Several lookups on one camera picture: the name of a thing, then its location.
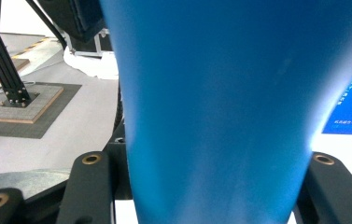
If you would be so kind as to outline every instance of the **floor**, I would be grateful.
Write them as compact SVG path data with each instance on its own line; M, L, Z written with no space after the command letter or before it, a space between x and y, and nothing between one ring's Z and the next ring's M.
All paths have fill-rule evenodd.
M42 39L2 35L12 56ZM42 139L0 137L0 174L41 169L70 169L79 155L101 151L112 134L118 81L88 77L68 66L59 51L23 81L82 85ZM118 223L137 223L133 201L117 202Z

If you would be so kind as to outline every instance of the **blue cup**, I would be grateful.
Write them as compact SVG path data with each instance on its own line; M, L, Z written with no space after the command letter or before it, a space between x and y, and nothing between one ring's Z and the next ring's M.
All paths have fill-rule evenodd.
M285 223L352 78L352 1L102 1L140 224Z

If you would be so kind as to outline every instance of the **black cable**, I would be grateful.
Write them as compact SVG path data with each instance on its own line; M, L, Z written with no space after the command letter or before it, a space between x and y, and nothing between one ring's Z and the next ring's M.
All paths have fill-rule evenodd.
M114 129L112 132L114 132L118 126L120 125L120 122L122 121L123 117L123 104L122 104L122 96L120 93L120 82L118 81L118 104L117 104L117 114L115 115L115 120L114 120Z

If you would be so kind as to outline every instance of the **white wall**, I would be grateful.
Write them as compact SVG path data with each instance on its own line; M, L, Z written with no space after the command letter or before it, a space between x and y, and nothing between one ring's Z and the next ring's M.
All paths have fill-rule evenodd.
M2 1L0 33L54 36L25 0Z

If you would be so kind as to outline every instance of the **gray cloth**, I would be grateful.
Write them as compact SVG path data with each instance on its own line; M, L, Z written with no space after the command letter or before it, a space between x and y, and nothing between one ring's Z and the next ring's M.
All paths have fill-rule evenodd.
M24 199L28 199L65 181L69 175L69 169L4 173L0 174L0 189L20 189Z

